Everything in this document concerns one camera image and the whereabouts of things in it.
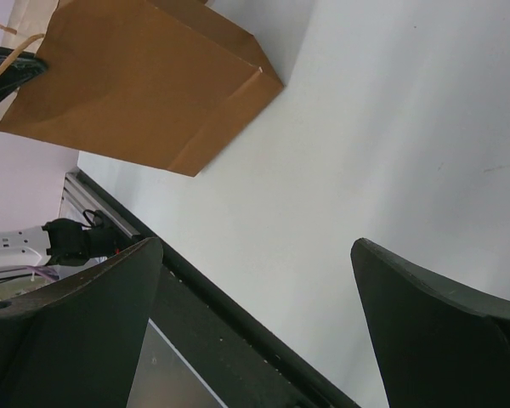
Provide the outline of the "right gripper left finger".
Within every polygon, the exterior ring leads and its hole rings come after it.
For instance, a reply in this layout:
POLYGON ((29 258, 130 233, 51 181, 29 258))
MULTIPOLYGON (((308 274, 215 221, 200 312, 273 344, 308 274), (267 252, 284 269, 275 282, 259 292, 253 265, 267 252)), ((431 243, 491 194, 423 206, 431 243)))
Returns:
POLYGON ((141 241, 0 301, 0 407, 124 407, 162 269, 141 241))

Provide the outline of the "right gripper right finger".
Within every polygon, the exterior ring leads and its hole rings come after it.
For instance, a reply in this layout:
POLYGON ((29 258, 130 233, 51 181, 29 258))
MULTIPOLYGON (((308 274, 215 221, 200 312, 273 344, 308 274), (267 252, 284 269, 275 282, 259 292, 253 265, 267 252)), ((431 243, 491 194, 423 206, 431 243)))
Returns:
POLYGON ((510 301, 366 238, 350 253, 392 407, 510 407, 510 301))

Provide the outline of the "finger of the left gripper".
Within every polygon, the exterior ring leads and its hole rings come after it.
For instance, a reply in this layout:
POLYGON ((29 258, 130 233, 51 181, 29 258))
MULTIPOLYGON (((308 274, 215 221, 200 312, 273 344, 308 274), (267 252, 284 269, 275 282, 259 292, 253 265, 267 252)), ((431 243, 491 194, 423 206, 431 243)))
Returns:
MULTIPOLYGON (((0 47, 0 66, 14 52, 11 48, 0 47)), ((42 75, 48 70, 47 64, 34 53, 21 52, 13 62, 0 72, 0 103, 21 85, 42 75)))

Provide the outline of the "brown paper takeout bag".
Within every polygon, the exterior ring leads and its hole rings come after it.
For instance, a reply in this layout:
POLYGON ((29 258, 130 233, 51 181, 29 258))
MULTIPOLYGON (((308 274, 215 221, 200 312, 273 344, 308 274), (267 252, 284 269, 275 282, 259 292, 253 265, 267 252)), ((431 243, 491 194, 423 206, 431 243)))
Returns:
POLYGON ((283 89, 203 1, 17 1, 3 31, 47 70, 0 103, 0 132, 185 176, 283 89))

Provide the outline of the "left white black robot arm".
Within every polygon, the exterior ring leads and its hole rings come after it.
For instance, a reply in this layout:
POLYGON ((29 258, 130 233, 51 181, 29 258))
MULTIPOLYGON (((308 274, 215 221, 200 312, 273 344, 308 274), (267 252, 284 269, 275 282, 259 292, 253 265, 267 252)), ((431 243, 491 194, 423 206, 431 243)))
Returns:
MULTIPOLYGON (((46 63, 24 50, 0 74, 0 103, 48 69, 46 63)), ((0 284, 39 275, 55 282, 50 268, 83 266, 93 258, 112 257, 127 247, 127 237, 103 212, 86 209, 84 222, 57 218, 43 226, 0 233, 0 284)))

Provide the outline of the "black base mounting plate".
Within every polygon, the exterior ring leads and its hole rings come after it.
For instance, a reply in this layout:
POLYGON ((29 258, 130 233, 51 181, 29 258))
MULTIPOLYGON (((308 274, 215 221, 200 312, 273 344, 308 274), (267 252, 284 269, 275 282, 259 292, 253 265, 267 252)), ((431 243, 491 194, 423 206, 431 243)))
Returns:
POLYGON ((354 407, 170 245, 130 407, 354 407))

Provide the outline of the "aluminium frame rail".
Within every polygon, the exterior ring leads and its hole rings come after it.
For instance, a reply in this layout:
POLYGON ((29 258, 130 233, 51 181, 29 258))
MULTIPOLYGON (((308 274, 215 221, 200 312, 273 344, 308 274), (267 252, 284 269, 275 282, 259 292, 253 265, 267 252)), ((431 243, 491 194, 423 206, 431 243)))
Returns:
POLYGON ((88 224, 83 217, 84 210, 101 211, 128 238, 139 235, 135 229, 105 198, 87 182, 82 181, 82 172, 74 169, 65 175, 59 217, 68 218, 88 224))

